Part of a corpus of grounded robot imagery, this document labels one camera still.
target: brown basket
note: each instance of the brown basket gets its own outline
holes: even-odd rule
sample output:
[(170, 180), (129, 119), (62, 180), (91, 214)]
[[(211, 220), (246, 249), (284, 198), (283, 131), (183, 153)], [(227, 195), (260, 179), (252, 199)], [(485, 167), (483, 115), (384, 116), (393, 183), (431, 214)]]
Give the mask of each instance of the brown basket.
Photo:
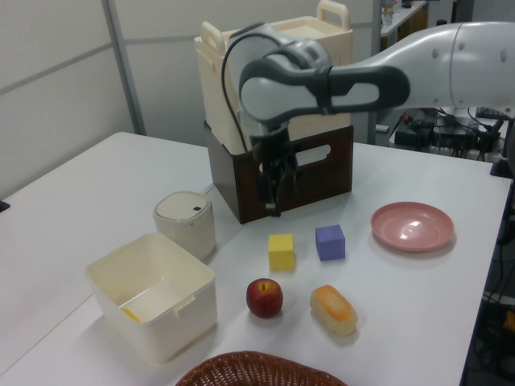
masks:
[(177, 386), (347, 386), (334, 376), (278, 356), (229, 352), (193, 368)]

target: bread roll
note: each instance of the bread roll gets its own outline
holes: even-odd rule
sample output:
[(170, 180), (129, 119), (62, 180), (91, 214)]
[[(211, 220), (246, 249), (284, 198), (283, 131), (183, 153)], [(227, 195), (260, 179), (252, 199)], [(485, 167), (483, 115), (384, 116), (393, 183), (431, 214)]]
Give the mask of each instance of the bread roll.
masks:
[(356, 330), (356, 311), (334, 287), (324, 285), (315, 289), (311, 294), (310, 306), (335, 334), (349, 335)]

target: red apple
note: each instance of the red apple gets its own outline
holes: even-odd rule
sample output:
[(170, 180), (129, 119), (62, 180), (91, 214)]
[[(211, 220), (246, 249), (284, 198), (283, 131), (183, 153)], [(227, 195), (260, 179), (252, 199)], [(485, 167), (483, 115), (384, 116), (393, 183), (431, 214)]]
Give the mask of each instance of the red apple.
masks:
[(272, 318), (282, 307), (281, 286), (272, 279), (257, 279), (247, 287), (247, 306), (259, 318)]

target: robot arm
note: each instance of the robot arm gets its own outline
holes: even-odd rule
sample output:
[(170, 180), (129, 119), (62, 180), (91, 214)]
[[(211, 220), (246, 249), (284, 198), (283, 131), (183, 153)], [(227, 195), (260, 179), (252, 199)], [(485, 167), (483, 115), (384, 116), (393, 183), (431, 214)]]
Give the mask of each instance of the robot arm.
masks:
[(332, 67), (315, 41), (262, 24), (229, 40), (239, 117), (262, 162), (261, 200), (279, 215), (283, 181), (295, 185), (288, 120), (393, 107), (515, 105), (515, 23), (461, 23), (420, 31), (358, 64)]

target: white plastic container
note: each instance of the white plastic container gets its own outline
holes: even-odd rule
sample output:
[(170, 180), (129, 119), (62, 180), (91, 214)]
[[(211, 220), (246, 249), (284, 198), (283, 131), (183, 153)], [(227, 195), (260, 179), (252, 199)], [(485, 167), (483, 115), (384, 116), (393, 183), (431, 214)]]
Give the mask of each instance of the white plastic container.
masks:
[(178, 191), (163, 199), (154, 209), (159, 232), (199, 260), (215, 248), (215, 221), (211, 200), (194, 191)]
[(86, 269), (105, 318), (145, 359), (162, 363), (216, 322), (215, 273), (160, 233)]
[[(340, 24), (331, 23), (326, 14), (333, 13), (340, 19)], [(352, 29), (347, 7), (337, 2), (322, 0), (317, 8), (317, 17), (294, 18), (271, 23), (277, 31), (298, 38), (317, 40), (328, 51), (334, 66), (350, 64), (352, 59)], [(227, 51), (229, 36), (235, 31), (220, 32), (209, 23), (202, 23), (200, 36), (195, 38), (200, 82), (204, 96), (206, 121), (216, 139), (224, 145), (230, 154), (243, 154), (244, 148), (231, 113), (225, 103), (221, 86), (221, 67)], [(230, 76), (226, 76), (228, 97), (235, 109), (238, 106), (237, 94)], [(309, 137), (334, 129), (350, 126), (350, 114), (342, 113), (332, 116), (309, 115), (295, 117), (288, 127), (290, 139)], [(250, 148), (249, 138), (245, 138)]]

